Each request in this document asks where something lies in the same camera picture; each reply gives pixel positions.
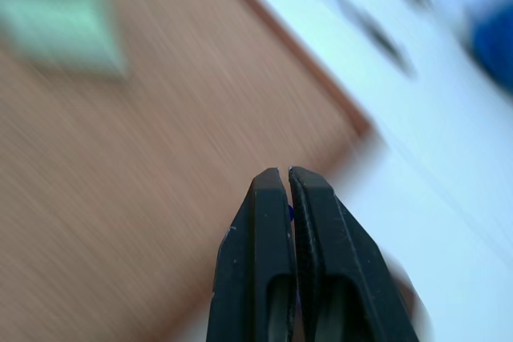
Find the small blue item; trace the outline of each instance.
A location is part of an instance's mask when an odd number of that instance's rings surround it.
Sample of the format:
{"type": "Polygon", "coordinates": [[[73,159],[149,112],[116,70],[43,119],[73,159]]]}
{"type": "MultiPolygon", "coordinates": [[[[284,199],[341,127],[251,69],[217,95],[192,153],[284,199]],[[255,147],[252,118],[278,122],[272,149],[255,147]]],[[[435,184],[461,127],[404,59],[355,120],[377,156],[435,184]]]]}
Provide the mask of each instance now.
{"type": "Polygon", "coordinates": [[[476,24],[472,46],[490,75],[513,92],[513,2],[476,24]]]}

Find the wooden surface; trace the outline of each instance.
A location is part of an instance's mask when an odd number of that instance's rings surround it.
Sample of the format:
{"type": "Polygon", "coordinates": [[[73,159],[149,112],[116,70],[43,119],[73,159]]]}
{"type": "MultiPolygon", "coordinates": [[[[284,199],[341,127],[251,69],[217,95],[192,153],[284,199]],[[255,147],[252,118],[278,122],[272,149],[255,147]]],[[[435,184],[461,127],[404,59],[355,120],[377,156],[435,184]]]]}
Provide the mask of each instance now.
{"type": "Polygon", "coordinates": [[[241,0],[113,3],[126,82],[0,55],[2,341],[159,340],[251,178],[363,133],[241,0]]]}

